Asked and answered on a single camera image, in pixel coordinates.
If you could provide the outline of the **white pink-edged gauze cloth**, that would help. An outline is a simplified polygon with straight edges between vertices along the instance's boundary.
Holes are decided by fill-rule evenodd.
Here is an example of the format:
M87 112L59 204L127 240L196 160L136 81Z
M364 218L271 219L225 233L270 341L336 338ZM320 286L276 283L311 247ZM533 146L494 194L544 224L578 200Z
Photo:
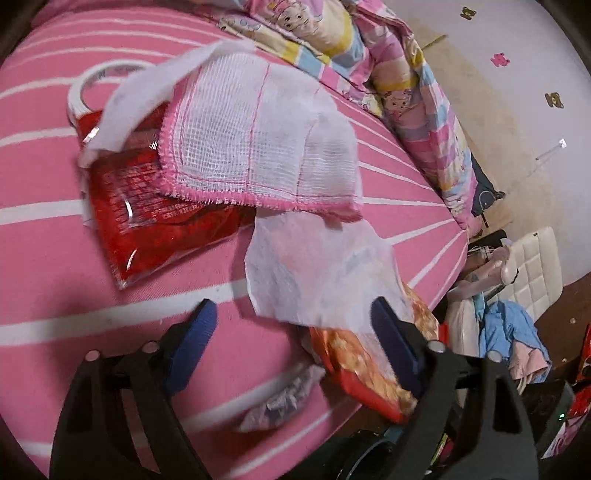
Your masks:
M358 219L358 141L321 83L217 42L158 67L178 85L159 138L164 195Z

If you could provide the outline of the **white tissue sheet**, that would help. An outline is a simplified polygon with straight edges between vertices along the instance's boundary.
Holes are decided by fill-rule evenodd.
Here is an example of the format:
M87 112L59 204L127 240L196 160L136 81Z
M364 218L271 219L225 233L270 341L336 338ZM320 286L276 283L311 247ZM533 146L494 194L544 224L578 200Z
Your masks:
M96 135L85 143L78 166L87 169L102 151L119 153L129 135L156 107L169 100L176 84L198 67L235 53L253 53L249 40L221 40L187 51L127 77L102 111Z

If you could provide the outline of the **blue clothing on chair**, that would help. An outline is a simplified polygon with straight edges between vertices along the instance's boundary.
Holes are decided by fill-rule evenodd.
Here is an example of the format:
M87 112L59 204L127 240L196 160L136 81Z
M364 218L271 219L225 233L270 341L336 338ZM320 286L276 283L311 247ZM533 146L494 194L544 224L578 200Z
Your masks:
M489 351L500 353L503 360L509 362L508 369L514 380L542 383L552 367L549 352L539 338L532 317L513 301L497 301L485 309L479 354L485 357Z

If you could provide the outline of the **orange red snack bag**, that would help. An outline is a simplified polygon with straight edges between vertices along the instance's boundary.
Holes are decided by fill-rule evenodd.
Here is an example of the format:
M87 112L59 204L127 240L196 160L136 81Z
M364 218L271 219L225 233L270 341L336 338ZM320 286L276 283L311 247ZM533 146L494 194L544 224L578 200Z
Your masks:
M311 326L311 352L329 376L346 392L394 423L404 423L417 405L404 389L372 325L370 310L376 296L365 293L362 305L336 313L328 326Z

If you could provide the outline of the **pink striped bed mattress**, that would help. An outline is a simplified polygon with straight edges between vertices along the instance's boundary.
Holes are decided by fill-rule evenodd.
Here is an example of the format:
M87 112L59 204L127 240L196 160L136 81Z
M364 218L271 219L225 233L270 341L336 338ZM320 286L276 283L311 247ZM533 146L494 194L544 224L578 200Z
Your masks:
M250 409L318 365L308 328L256 315L245 278L254 222L120 290L90 219L78 159L107 101L127 79L84 94L93 110L73 127L66 97L88 68L115 59L153 66L221 40L300 70L332 96L358 141L366 220L394 249L414 321L428 337L431 309L464 266L460 227L396 133L320 80L223 30L197 1L46 1L1 64L1 417L35 466L50 468L68 387L87 352L110 357L159 337L201 301L217 306L211 341L173 408L216 479L276 479L358 418L363 404L329 376L297 416L273 430L238 432Z

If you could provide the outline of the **white leather office chair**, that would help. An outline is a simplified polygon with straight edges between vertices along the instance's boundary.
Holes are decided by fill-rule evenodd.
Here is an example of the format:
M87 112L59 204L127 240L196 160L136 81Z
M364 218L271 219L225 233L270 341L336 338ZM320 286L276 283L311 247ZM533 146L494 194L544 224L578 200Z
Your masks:
M477 319L474 298L482 294L486 305L512 301L533 321L561 296L562 270L554 230L543 227L517 241L487 251L486 263L460 280L447 294L445 325L456 353L479 354L484 323Z

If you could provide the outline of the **clear plastic wrapper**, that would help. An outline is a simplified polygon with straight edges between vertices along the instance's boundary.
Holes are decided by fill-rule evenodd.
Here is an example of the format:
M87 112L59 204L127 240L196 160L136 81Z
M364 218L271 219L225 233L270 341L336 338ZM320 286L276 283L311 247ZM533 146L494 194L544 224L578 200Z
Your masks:
M325 373L324 367L308 366L282 390L250 409L239 424L238 432L267 431L286 424L307 406L311 391L320 384Z

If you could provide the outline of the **red snack wrapper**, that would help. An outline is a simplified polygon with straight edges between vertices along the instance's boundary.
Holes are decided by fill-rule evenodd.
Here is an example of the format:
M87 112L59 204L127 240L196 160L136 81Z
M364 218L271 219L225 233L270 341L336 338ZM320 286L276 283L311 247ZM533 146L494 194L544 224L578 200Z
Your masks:
M103 153L81 173L90 219L114 282L130 287L169 264L238 233L256 209L176 199L156 189L159 105L129 135L120 153Z

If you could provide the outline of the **dark blue cushion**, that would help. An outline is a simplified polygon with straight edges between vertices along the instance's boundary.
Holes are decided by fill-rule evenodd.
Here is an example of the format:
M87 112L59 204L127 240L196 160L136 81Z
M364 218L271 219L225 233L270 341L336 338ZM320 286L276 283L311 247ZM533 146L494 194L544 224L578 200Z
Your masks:
M471 157L471 160L476 178L472 214L478 217L482 216L496 201L504 199L506 193L495 188L474 156Z

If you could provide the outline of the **white tape roll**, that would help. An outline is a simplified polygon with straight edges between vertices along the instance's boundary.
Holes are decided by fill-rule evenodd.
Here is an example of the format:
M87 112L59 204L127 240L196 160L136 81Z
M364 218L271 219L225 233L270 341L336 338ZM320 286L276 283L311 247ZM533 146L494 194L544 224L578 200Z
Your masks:
M105 81L120 83L130 74L152 67L144 60L115 59L94 65L78 75L71 84L66 97L66 113L69 123L77 126L77 121L93 110L84 100L87 90Z

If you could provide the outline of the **colourful striped duvet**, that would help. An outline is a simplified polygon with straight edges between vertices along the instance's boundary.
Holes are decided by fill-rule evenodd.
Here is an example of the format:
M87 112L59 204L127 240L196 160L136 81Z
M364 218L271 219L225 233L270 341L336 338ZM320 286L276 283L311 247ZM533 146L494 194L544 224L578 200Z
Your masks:
M381 1L197 1L197 14L252 39L380 118L461 228L475 194L471 151L410 27Z

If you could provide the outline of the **pink bear wall sticker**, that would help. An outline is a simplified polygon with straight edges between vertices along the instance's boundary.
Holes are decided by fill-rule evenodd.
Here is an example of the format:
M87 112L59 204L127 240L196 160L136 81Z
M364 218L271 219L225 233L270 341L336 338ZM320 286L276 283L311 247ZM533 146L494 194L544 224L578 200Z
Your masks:
M490 58L490 61L497 68L507 67L511 63L511 60L503 52L494 54Z

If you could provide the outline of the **brown bear wall sticker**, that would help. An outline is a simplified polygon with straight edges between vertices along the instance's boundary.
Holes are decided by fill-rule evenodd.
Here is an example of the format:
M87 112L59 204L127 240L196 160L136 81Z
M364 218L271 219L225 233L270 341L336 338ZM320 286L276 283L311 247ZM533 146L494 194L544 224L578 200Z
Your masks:
M460 13L460 16L468 21L473 20L476 15L477 12L469 7L463 7Z

